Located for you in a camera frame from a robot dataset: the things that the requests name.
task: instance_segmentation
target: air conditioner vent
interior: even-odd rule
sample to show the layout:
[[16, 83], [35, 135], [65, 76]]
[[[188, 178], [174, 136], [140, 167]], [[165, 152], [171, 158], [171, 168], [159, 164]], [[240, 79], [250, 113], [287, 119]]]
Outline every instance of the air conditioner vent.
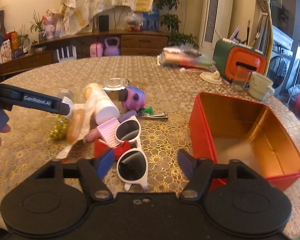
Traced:
[[204, 41], [211, 43], [213, 41], [214, 30], [216, 27], [218, 0], [210, 0], [209, 15], [207, 21], [207, 31]]

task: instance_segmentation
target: white bottle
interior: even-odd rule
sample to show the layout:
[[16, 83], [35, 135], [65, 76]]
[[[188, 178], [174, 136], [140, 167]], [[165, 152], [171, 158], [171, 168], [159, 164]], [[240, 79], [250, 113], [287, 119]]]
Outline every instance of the white bottle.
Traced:
[[98, 125], [101, 125], [112, 118], [119, 118], [119, 109], [114, 105], [99, 84], [91, 83], [86, 86], [84, 91], [85, 100], [90, 96], [93, 96], [95, 100], [96, 107], [94, 118]]

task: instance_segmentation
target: pink container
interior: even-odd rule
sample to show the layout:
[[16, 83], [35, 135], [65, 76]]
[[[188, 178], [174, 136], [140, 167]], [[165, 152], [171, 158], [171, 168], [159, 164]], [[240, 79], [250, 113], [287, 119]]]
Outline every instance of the pink container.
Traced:
[[96, 41], [90, 45], [90, 57], [102, 57], [105, 45], [102, 42]]
[[120, 142], [115, 137], [115, 132], [120, 125], [117, 118], [112, 118], [109, 121], [98, 125], [97, 129], [101, 135], [101, 138], [109, 145], [109, 147], [113, 148], [120, 144]]

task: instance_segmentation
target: white chair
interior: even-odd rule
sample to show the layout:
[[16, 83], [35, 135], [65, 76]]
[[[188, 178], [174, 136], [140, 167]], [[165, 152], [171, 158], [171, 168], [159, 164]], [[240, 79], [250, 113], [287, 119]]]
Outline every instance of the white chair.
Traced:
[[57, 58], [59, 62], [69, 61], [69, 60], [76, 60], [77, 53], [75, 50], [75, 46], [66, 46], [57, 49]]

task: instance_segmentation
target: sunglasses lens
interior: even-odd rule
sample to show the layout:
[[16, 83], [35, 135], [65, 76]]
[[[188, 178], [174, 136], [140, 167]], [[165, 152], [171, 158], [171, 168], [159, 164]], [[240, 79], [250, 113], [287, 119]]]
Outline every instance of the sunglasses lens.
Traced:
[[146, 173], [145, 156], [139, 151], [127, 153], [119, 162], [118, 172], [125, 180], [134, 181], [141, 179]]
[[136, 138], [138, 136], [139, 131], [140, 127], [138, 122], [136, 122], [135, 120], [129, 120], [118, 126], [116, 135], [119, 140], [129, 141]]

